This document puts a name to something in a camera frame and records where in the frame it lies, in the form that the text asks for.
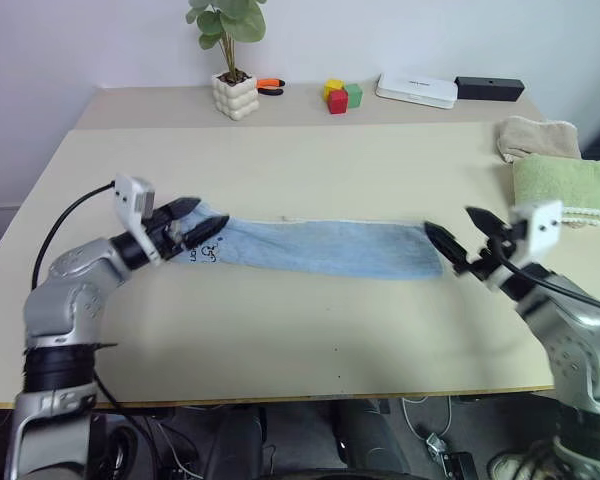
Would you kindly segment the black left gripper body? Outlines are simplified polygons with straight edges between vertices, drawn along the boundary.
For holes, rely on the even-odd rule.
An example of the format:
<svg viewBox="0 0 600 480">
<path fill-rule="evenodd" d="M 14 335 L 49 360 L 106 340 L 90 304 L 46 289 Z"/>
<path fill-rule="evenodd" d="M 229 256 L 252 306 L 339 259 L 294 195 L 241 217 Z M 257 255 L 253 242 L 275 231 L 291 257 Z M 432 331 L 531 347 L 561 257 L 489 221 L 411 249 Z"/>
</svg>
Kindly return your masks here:
<svg viewBox="0 0 600 480">
<path fill-rule="evenodd" d="M 162 259 L 171 259 L 182 251 L 179 243 L 169 233 L 172 223 L 178 221 L 170 218 L 167 207 L 169 203 L 157 208 L 146 220 L 146 233 Z"/>
</svg>

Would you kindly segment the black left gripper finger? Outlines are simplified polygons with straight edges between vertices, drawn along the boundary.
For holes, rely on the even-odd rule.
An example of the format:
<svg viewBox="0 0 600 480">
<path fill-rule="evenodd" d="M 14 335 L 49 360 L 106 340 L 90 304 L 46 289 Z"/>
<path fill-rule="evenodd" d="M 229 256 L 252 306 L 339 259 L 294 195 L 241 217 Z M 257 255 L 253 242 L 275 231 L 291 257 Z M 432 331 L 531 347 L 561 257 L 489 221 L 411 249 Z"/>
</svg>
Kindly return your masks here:
<svg viewBox="0 0 600 480">
<path fill-rule="evenodd" d="M 213 216 L 205 219 L 195 226 L 195 228 L 182 237 L 182 244 L 185 247 L 197 247 L 210 238 L 220 233 L 230 217 L 228 215 Z"/>
<path fill-rule="evenodd" d="M 172 220 L 179 220 L 191 214 L 199 205 L 200 199 L 196 197 L 180 197 L 171 201 L 167 207 Z"/>
</svg>

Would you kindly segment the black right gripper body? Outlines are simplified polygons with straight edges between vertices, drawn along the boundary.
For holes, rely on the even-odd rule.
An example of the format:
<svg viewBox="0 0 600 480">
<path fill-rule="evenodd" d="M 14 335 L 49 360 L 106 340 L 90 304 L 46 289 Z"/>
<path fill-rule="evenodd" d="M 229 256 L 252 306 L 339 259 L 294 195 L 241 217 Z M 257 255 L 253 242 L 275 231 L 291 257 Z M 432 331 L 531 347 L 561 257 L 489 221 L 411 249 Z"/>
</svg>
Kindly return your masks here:
<svg viewBox="0 0 600 480">
<path fill-rule="evenodd" d="M 466 261 L 458 268 L 458 275 L 471 274 L 480 281 L 495 281 L 495 273 L 499 267 L 510 276 L 518 276 L 519 268 L 511 262 L 515 253 L 516 242 L 522 240 L 525 234 L 525 223 L 517 222 L 512 226 L 500 222 L 479 222 L 476 227 L 487 236 L 486 246 L 479 252 L 479 258 L 472 262 Z"/>
</svg>

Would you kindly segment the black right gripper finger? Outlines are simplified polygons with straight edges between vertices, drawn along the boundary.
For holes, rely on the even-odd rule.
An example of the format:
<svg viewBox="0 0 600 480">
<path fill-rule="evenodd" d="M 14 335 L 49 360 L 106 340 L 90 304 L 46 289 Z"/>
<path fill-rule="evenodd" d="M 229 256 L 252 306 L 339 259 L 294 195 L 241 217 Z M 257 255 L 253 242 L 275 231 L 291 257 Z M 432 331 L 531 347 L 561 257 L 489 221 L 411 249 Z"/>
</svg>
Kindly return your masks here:
<svg viewBox="0 0 600 480">
<path fill-rule="evenodd" d="M 505 223 L 489 210 L 478 207 L 466 207 L 465 210 L 475 227 L 487 237 L 499 236 L 504 231 Z"/>
<path fill-rule="evenodd" d="M 429 221 L 424 223 L 424 231 L 435 249 L 451 263 L 456 274 L 464 274 L 469 270 L 467 251 L 456 241 L 454 235 Z"/>
</svg>

